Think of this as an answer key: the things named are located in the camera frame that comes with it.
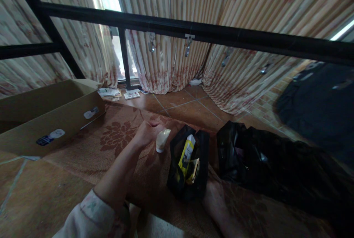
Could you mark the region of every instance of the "sleeve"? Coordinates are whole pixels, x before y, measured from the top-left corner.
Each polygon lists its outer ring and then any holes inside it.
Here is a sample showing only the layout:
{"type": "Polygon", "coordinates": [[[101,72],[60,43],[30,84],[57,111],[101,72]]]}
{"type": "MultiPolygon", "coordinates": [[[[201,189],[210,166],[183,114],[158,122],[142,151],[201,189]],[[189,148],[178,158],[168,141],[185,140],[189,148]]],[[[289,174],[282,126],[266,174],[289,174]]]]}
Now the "sleeve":
{"type": "Polygon", "coordinates": [[[67,217],[53,238],[61,237],[106,237],[115,220],[114,210],[91,190],[67,217]]]}

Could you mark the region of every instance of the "cardboard box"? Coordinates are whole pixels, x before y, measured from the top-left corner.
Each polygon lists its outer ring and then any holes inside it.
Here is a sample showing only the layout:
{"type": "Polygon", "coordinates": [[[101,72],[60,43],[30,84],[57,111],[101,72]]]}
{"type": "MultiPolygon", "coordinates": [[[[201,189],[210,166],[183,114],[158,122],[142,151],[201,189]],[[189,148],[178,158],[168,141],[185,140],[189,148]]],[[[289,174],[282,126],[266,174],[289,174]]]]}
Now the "cardboard box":
{"type": "Polygon", "coordinates": [[[44,156],[105,113],[98,82],[66,80],[0,100],[0,147],[44,156]]]}

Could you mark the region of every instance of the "metal bed frame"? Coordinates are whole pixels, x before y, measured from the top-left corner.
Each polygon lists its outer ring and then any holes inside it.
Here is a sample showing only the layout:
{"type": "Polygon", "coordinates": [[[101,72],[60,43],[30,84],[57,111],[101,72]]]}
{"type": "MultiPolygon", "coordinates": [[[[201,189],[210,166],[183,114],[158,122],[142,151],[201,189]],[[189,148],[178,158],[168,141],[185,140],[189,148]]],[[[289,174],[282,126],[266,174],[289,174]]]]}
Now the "metal bed frame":
{"type": "Polygon", "coordinates": [[[194,35],[194,41],[220,44],[235,48],[244,48],[273,54],[312,59],[339,65],[354,66],[354,44],[350,42],[329,41],[310,37],[301,37],[272,32],[247,30],[190,21],[174,20],[145,15],[128,14],[110,10],[98,10],[77,6],[45,3],[40,0],[26,0],[44,30],[51,38],[51,43],[11,45],[0,47],[0,60],[31,55],[60,53],[77,78],[84,74],[61,38],[51,17],[78,20],[111,27],[119,30],[127,89],[131,85],[126,48],[125,29],[154,32],[177,38],[194,35]]]}

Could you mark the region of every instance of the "sticker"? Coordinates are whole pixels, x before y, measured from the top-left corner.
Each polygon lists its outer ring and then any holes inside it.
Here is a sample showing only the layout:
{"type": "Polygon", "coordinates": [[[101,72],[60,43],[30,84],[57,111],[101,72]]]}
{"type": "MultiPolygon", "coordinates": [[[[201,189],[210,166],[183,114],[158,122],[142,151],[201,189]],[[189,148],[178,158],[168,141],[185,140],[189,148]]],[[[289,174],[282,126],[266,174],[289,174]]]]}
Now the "sticker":
{"type": "Polygon", "coordinates": [[[98,107],[94,107],[92,110],[87,111],[86,113],[84,113],[84,117],[86,119],[90,119],[91,117],[93,117],[95,114],[97,114],[100,110],[98,109],[98,107]]]}
{"type": "Polygon", "coordinates": [[[54,139],[62,137],[64,134],[65,131],[59,128],[51,132],[49,135],[41,137],[36,143],[40,146],[45,146],[51,143],[54,139]]]}

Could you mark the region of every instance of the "floral curtain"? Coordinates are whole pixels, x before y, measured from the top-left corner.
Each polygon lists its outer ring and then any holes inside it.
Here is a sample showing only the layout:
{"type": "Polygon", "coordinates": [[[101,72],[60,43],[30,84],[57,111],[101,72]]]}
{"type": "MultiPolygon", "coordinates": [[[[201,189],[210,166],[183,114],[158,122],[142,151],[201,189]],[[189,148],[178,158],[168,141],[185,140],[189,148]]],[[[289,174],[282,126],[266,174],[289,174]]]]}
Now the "floral curtain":
{"type": "MultiPolygon", "coordinates": [[[[101,0],[41,0],[103,9],[101,0]]],[[[1,45],[50,42],[25,0],[0,0],[1,45]]],[[[116,87],[119,61],[107,26],[52,18],[86,78],[116,87]]],[[[74,78],[60,54],[0,61],[0,98],[74,78]]]]}
{"type": "MultiPolygon", "coordinates": [[[[119,0],[122,11],[134,14],[195,21],[328,38],[353,15],[353,0],[119,0]]],[[[236,114],[272,88],[303,60],[235,48],[221,67],[227,48],[193,42],[184,57],[185,40],[156,36],[150,53],[146,33],[127,31],[140,83],[149,92],[165,94],[183,89],[194,77],[224,111],[236,114]],[[260,71],[269,64],[269,72],[260,71]]]]}
{"type": "MultiPolygon", "coordinates": [[[[0,45],[51,42],[25,0],[0,0],[0,45]]],[[[0,60],[0,99],[74,78],[60,54],[0,60]]]]}

